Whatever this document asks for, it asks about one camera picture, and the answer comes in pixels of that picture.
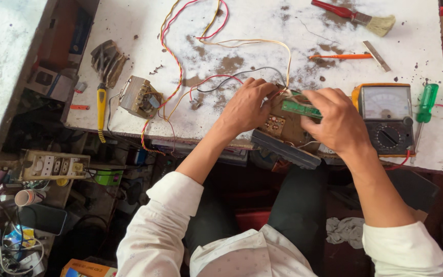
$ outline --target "cloth rag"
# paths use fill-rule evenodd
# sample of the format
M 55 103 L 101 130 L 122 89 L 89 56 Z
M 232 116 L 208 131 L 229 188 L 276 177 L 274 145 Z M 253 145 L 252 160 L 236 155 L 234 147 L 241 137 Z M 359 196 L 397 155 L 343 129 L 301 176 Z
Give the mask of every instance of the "cloth rag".
M 327 242 L 338 244 L 348 242 L 354 249 L 362 249 L 363 224 L 365 219 L 347 217 L 341 221 L 336 217 L 326 220 Z

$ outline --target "person's right hand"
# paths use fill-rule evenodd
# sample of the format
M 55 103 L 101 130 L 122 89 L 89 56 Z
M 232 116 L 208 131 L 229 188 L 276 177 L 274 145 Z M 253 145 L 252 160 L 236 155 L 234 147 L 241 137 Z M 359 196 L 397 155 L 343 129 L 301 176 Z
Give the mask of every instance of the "person's right hand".
M 302 116 L 300 120 L 302 128 L 316 140 L 342 158 L 348 153 L 357 154 L 372 148 L 362 117 L 342 90 L 304 90 L 302 94 L 323 115 L 320 124 L 316 124 L 307 116 Z

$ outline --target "smartphone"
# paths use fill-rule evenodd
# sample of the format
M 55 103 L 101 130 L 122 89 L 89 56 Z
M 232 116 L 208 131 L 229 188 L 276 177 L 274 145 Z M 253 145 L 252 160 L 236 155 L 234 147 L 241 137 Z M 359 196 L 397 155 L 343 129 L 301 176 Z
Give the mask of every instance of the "smartphone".
M 42 204 L 23 206 L 19 212 L 23 226 L 59 236 L 63 231 L 67 211 Z

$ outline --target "multimeter rotary knob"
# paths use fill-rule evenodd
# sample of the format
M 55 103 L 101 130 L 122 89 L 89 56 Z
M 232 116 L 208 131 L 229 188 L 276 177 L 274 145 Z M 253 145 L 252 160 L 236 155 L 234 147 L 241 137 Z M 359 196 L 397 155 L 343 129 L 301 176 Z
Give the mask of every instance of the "multimeter rotary knob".
M 398 130 L 393 127 L 385 126 L 377 131 L 377 140 L 383 147 L 396 147 L 399 144 L 400 139 L 401 135 Z

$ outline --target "paper cup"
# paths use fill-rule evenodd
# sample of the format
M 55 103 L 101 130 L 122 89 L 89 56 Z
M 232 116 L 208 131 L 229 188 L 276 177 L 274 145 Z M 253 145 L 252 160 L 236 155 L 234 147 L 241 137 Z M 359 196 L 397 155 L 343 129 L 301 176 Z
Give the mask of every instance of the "paper cup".
M 45 199 L 45 192 L 39 191 L 33 189 L 24 189 L 19 191 L 15 196 L 15 204 L 23 207 L 32 205 L 35 203 L 39 203 L 40 201 Z

